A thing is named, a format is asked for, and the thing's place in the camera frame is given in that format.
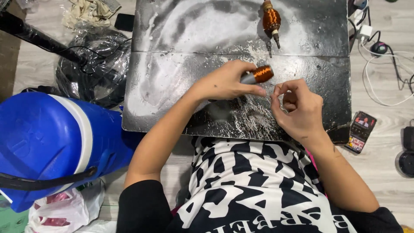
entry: paint-splattered table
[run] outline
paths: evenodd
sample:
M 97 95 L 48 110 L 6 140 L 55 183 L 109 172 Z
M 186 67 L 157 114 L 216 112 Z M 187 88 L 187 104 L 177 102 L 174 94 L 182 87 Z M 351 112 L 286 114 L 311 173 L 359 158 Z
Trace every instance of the paint-splattered table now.
M 270 64 L 263 85 L 304 78 L 324 99 L 323 124 L 336 143 L 351 121 L 346 0 L 272 0 L 282 18 L 280 44 L 262 27 L 262 0 L 138 0 L 123 128 L 148 131 L 198 79 L 234 59 Z M 268 99 L 217 101 L 193 115 L 184 134 L 291 140 Z

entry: phone screen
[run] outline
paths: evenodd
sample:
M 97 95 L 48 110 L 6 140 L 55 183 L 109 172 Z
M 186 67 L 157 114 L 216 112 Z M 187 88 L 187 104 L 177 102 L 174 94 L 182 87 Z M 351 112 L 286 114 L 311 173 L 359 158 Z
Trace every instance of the phone screen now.
M 361 153 L 376 122 L 377 119 L 365 112 L 357 112 L 351 124 L 349 142 L 345 147 L 357 154 Z

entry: blue water cooler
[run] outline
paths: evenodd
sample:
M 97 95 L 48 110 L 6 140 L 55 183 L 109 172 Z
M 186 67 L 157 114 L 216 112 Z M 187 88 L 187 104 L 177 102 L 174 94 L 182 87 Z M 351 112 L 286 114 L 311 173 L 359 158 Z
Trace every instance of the blue water cooler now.
M 0 193 L 15 212 L 127 166 L 142 133 L 119 112 L 40 92 L 0 104 Z

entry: cloth rag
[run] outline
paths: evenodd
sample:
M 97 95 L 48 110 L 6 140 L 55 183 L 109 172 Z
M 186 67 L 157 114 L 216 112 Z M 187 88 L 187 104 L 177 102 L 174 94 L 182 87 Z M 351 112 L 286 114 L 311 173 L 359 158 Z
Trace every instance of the cloth rag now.
M 87 21 L 95 27 L 107 27 L 111 24 L 109 18 L 121 7 L 116 0 L 69 1 L 73 5 L 63 17 L 62 24 L 72 29 L 82 21 Z

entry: smartphone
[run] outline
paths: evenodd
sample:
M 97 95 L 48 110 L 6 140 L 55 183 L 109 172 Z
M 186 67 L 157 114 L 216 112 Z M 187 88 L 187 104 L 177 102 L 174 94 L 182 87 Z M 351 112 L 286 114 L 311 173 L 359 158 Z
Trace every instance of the smartphone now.
M 351 132 L 349 134 L 349 142 L 345 147 L 357 154 L 360 154 L 363 146 L 368 140 L 369 135 L 374 129 L 377 119 L 366 114 L 365 112 L 357 112 L 351 123 Z
M 115 28 L 121 31 L 132 32 L 134 29 L 134 15 L 119 13 L 116 17 Z

